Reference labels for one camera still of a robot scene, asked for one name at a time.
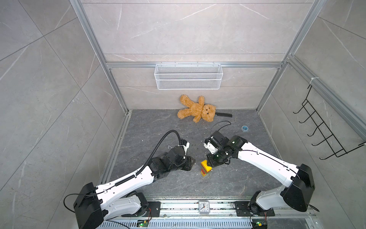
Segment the yellow long lego brick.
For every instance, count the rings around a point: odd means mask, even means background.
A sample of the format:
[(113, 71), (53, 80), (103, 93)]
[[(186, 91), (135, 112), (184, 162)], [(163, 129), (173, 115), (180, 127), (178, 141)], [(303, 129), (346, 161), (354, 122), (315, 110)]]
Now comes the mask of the yellow long lego brick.
[(204, 160), (201, 162), (201, 167), (205, 171), (206, 174), (212, 170), (212, 167), (208, 165), (207, 160)]

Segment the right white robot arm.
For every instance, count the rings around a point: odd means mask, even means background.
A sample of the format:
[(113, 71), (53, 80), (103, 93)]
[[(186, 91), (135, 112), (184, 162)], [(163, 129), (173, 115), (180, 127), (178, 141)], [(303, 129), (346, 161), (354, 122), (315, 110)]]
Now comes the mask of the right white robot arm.
[(229, 164), (232, 158), (240, 159), (259, 168), (280, 182), (278, 188), (267, 191), (257, 191), (249, 201), (247, 208), (254, 215), (260, 215), (267, 210), (281, 207), (291, 207), (299, 212), (306, 212), (313, 192), (315, 182), (309, 166), (297, 166), (285, 162), (240, 136), (227, 138), (215, 131), (204, 142), (209, 150), (206, 166), (214, 168)]

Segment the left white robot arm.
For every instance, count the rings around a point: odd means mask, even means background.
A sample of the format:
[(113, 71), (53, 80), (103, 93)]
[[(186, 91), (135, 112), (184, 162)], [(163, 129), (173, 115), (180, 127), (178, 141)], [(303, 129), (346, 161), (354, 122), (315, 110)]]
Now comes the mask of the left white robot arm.
[(143, 215), (148, 202), (142, 193), (134, 191), (166, 177), (170, 172), (190, 171), (194, 163), (191, 156), (172, 149), (115, 181), (98, 186), (91, 182), (84, 185), (73, 204), (78, 227), (95, 229), (104, 221), (118, 216)]

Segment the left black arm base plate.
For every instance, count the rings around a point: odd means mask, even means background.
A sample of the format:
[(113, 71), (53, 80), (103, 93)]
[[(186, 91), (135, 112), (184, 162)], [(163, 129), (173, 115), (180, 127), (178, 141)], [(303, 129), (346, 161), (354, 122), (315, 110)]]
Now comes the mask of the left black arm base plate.
[(145, 217), (159, 217), (161, 211), (161, 202), (160, 201), (149, 201), (148, 209), (145, 212)]

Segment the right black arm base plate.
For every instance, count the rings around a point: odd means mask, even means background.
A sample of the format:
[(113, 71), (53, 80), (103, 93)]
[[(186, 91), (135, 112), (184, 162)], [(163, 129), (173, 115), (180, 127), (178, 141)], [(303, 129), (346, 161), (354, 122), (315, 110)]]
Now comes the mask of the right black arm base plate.
[(233, 208), (236, 211), (236, 215), (238, 217), (249, 217), (251, 215), (259, 216), (259, 217), (273, 217), (275, 216), (274, 210), (263, 210), (260, 207), (250, 204), (249, 201), (235, 201), (233, 203)]

